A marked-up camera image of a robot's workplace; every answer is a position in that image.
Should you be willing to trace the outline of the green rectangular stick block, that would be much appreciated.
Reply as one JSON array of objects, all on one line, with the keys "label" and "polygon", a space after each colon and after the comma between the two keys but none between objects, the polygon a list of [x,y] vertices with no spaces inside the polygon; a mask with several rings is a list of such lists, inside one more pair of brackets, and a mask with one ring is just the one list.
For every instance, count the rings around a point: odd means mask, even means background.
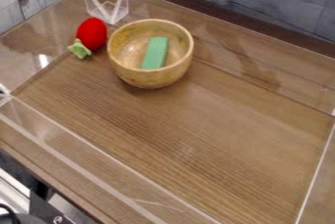
[{"label": "green rectangular stick block", "polygon": [[155,69],[163,67],[167,49],[168,39],[166,37],[151,37],[146,45],[140,67],[143,69]]}]

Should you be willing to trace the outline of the brown wooden bowl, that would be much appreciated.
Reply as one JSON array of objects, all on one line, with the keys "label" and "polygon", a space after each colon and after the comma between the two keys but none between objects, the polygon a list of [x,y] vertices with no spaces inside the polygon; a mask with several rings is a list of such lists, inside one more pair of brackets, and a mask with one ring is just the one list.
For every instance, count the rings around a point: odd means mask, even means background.
[{"label": "brown wooden bowl", "polygon": [[162,88],[187,72],[194,46],[190,32],[178,23],[159,19],[129,22],[108,38],[109,65],[129,85]]}]

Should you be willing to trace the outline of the red plush strawberry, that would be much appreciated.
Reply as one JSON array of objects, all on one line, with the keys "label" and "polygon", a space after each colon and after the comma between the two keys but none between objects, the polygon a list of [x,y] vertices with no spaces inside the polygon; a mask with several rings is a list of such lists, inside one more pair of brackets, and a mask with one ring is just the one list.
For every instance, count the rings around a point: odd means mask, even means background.
[{"label": "red plush strawberry", "polygon": [[104,44],[107,40],[107,27],[104,21],[88,18],[77,27],[74,42],[68,50],[83,60]]}]

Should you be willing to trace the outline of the clear acrylic tray walls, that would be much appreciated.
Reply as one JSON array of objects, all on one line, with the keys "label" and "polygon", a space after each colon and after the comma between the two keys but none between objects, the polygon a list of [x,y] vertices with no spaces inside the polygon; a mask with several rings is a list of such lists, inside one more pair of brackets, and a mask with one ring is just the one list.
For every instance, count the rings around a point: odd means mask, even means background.
[{"label": "clear acrylic tray walls", "polygon": [[[107,40],[68,50],[88,18]],[[137,88],[107,41],[190,32],[180,79]],[[0,150],[103,224],[335,224],[335,59],[176,0],[61,0],[0,35]]]}]

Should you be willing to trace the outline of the black metal table bracket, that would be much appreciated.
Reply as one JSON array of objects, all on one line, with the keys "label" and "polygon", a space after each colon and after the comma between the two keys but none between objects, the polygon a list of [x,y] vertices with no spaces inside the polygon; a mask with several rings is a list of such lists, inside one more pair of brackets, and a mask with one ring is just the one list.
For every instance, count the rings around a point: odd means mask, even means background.
[{"label": "black metal table bracket", "polygon": [[28,213],[40,219],[44,224],[74,224],[46,201],[46,197],[38,191],[29,192]]}]

